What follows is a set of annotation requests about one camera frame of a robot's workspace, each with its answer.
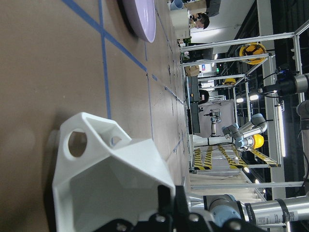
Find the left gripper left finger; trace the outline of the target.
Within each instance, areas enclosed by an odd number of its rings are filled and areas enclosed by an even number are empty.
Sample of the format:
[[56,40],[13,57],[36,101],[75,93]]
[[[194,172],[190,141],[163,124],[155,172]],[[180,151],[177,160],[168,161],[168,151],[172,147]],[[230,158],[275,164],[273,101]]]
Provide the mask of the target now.
[[174,215],[174,202],[171,196],[170,188],[159,185],[157,187],[158,193],[158,213],[160,215],[167,215],[173,217]]

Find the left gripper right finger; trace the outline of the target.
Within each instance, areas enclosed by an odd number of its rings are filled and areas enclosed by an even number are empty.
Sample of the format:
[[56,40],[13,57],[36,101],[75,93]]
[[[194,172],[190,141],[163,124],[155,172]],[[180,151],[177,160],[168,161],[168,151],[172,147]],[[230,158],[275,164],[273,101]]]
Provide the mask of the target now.
[[189,215],[184,186],[175,186],[175,217],[184,218]]

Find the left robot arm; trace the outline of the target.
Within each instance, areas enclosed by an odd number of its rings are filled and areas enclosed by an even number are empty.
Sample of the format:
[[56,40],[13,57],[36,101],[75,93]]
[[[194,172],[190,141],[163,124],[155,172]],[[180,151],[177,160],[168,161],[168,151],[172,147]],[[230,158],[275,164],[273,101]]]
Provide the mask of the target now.
[[243,203],[230,194],[175,195],[158,186],[158,212],[149,219],[153,232],[260,232],[262,225],[308,220],[309,196]]

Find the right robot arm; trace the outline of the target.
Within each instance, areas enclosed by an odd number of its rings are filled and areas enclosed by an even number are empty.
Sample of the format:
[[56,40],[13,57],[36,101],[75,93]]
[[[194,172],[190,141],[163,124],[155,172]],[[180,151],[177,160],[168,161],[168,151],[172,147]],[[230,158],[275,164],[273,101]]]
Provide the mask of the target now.
[[[259,95],[277,93],[279,97],[309,92],[309,74],[300,74],[292,71],[286,65],[279,66],[274,74],[278,75],[276,82],[272,85],[263,86],[257,90]],[[300,116],[300,133],[302,135],[303,154],[305,160],[305,175],[303,186],[306,192],[309,190],[309,101],[301,102],[296,108]]]

